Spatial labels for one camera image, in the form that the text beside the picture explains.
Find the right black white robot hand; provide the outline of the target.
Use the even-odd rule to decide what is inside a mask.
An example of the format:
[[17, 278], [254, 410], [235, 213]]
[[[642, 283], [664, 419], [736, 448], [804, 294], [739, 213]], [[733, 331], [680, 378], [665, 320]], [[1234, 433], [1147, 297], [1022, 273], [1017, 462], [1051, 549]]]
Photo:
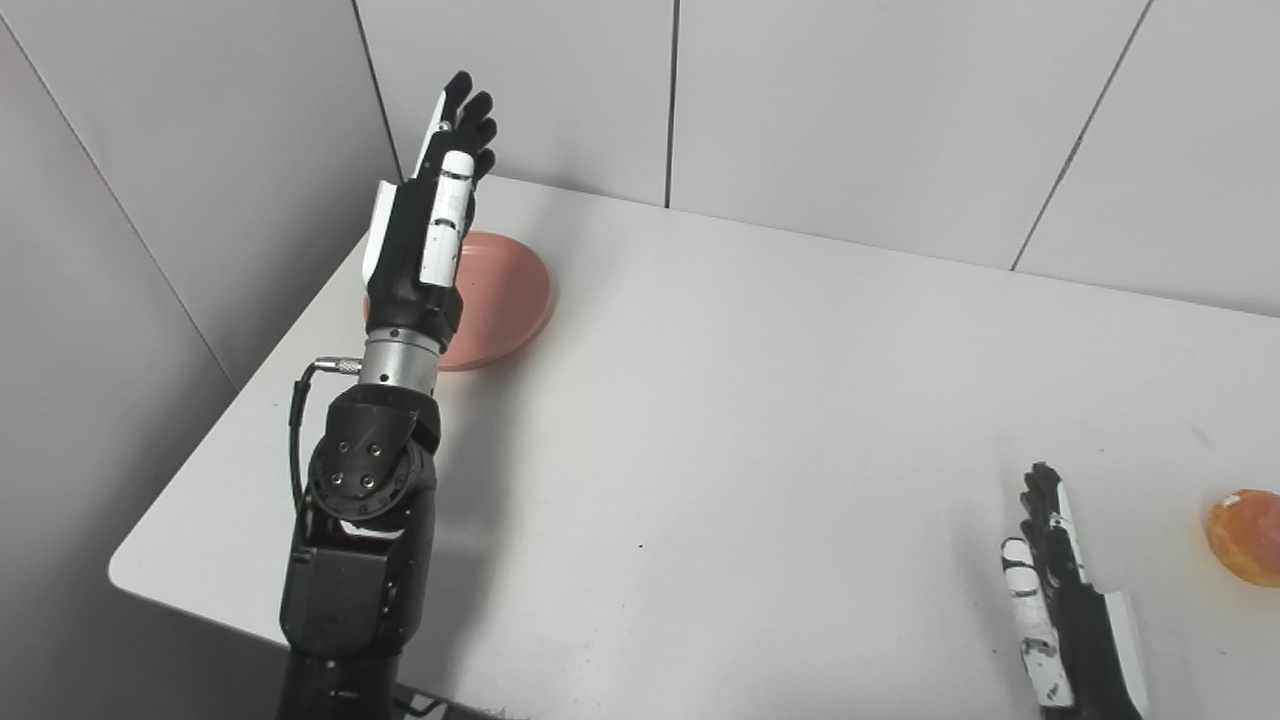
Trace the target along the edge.
[[1147, 719], [1137, 623], [1121, 591], [1089, 580], [1062, 478], [1024, 475], [1019, 536], [1000, 547], [1019, 656], [1042, 719]]

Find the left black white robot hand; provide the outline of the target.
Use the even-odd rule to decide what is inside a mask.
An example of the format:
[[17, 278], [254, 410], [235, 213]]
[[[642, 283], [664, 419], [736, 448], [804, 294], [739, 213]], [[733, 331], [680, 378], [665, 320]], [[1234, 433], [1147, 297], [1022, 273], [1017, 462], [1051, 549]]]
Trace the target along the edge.
[[412, 331], [448, 348], [463, 300], [460, 251], [474, 223], [475, 192], [497, 164], [489, 92], [458, 70], [444, 86], [410, 177], [380, 183], [362, 265], [365, 329]]

